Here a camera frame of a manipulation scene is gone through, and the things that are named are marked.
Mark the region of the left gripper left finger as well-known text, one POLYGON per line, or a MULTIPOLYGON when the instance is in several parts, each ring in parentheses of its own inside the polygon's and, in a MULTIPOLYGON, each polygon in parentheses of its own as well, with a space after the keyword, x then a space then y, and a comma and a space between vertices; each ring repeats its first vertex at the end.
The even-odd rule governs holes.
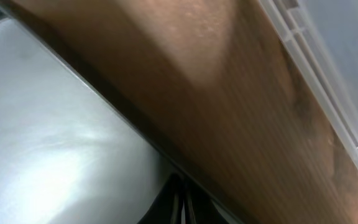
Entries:
POLYGON ((138 224, 180 224, 183 201, 183 180, 172 174, 138 224))

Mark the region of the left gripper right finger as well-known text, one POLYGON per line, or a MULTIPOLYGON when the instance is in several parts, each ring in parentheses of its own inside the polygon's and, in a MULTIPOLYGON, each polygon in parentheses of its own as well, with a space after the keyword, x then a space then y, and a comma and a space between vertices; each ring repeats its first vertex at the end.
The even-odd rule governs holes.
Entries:
POLYGON ((184 208, 186 224, 228 224, 208 194, 189 179, 185 180, 184 208))

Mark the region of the light blue bowl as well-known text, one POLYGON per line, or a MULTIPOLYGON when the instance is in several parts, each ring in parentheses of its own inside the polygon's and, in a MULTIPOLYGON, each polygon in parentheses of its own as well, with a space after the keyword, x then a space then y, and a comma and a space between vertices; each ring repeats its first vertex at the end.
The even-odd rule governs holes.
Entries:
POLYGON ((0 19, 0 223, 140 223, 183 176, 18 21, 0 19))

